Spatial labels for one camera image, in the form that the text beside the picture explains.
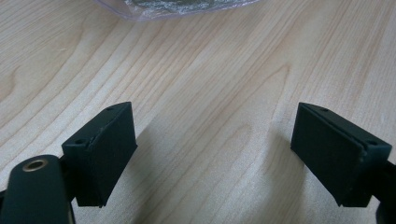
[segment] plastic bag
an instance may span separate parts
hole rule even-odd
[[[95,0],[124,19],[148,21],[242,7],[260,0]]]

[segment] black plastic part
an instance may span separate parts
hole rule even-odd
[[[63,144],[79,206],[103,206],[137,148],[131,103],[110,106]]]
[[[1,223],[74,223],[58,158],[43,155],[11,171]]]
[[[338,205],[365,207],[391,145],[329,109],[300,103],[291,149]]]

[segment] wood grain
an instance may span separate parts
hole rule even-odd
[[[298,102],[396,145],[396,1],[263,0],[168,21],[93,1],[0,1],[0,189],[131,101],[139,148],[78,223],[375,223],[290,150]],[[389,160],[395,162],[392,152]]]

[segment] screw hole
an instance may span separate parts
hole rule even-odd
[[[83,144],[83,143],[85,143],[85,139],[78,139],[75,143],[76,144]]]
[[[24,165],[22,170],[24,172],[33,172],[33,171],[43,168],[44,166],[47,165],[47,163],[49,163],[47,160],[42,160],[42,159],[36,160],[36,161],[31,161],[31,162],[27,163],[26,165]]]
[[[373,140],[367,140],[366,142],[367,142],[368,144],[370,144],[370,145],[373,145],[373,146],[378,145],[378,143],[377,143],[376,141],[373,141]]]

